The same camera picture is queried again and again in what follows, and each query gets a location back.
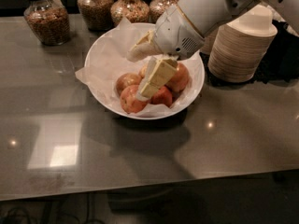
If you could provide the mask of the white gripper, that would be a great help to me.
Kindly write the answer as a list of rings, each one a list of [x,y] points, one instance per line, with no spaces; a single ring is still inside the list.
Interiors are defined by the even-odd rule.
[[[205,39],[188,20],[178,5],[170,6],[156,21],[155,31],[148,30],[127,52],[130,62],[138,62],[162,53],[189,59],[205,43]],[[151,57],[146,73],[135,95],[137,100],[148,101],[177,72],[176,57]]]

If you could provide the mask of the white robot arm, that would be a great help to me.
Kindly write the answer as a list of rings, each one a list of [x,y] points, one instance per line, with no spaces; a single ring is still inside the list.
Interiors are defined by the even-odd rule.
[[[167,54],[180,60],[204,46],[205,37],[265,2],[299,33],[299,0],[179,0],[169,7],[127,53],[137,62],[151,55]]]

